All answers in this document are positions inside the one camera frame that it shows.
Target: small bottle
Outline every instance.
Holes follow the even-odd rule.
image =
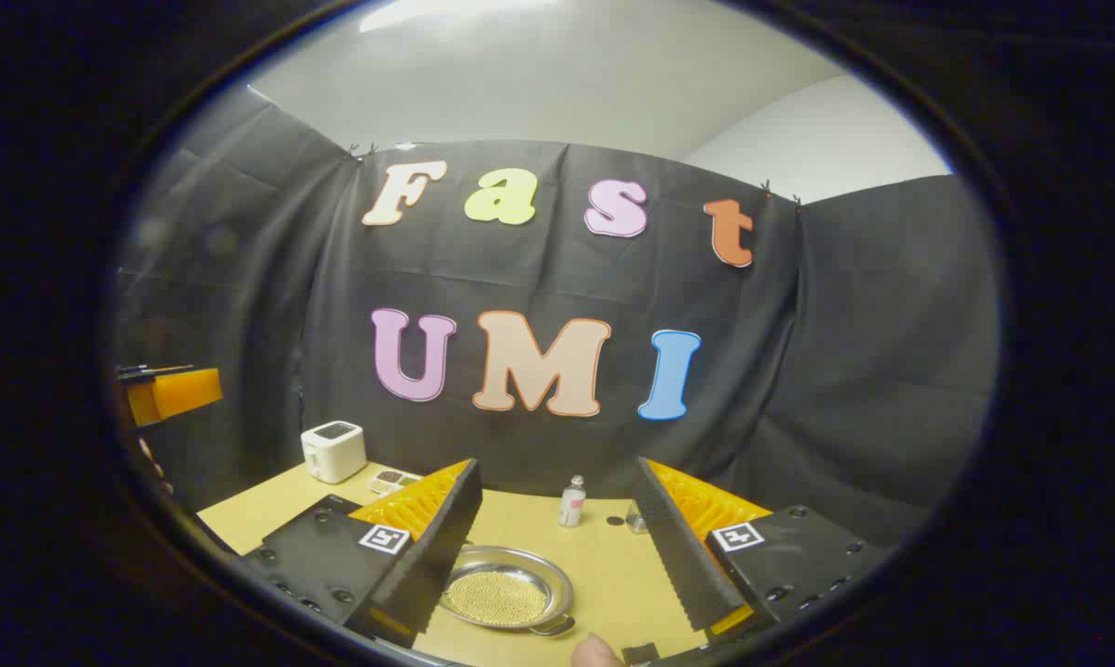
[[[586,500],[586,490],[582,487],[582,475],[575,474],[561,494],[561,513],[558,523],[561,526],[574,528],[582,520],[582,502]]]

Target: black fabric curtain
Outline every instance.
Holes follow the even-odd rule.
[[[397,224],[359,222],[389,165],[429,161],[446,176]],[[478,178],[503,167],[536,174],[536,214],[468,220]],[[641,183],[646,231],[588,231],[600,178]],[[740,236],[752,265],[714,252],[702,204],[719,200],[754,220]],[[363,426],[369,458],[415,473],[476,456],[487,489],[556,495],[578,473],[592,497],[621,497],[643,455],[889,544],[938,501],[983,418],[998,355],[988,222],[957,177],[798,211],[605,148],[469,141],[355,157],[243,90],[180,139],[143,195],[118,274],[117,361],[221,369],[223,400],[169,420],[159,444],[194,510],[302,461],[300,432],[345,418]],[[409,317],[409,377],[425,367],[418,318],[455,320],[434,400],[377,380],[380,308]],[[487,356],[476,320],[493,309],[524,315],[542,351],[573,318],[608,322],[600,413],[473,405]],[[702,341],[688,414],[649,422],[637,407],[662,329]]]

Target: table surface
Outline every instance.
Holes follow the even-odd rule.
[[[351,477],[328,484],[309,476],[299,464],[200,511],[200,518],[244,554],[328,494],[359,504],[376,502],[368,482],[385,470],[390,468],[370,462]],[[473,626],[438,608],[426,632],[418,634],[414,650],[476,667],[518,667],[569,665],[574,647],[588,632],[602,637],[617,654],[647,642],[655,642],[662,657],[705,645],[706,634],[689,627],[651,535],[605,521],[622,518],[629,499],[588,499],[578,528],[559,526],[559,497],[485,490],[467,539],[474,544],[529,550],[561,567],[574,583],[569,611],[575,618],[574,628],[560,637],[537,637]]]

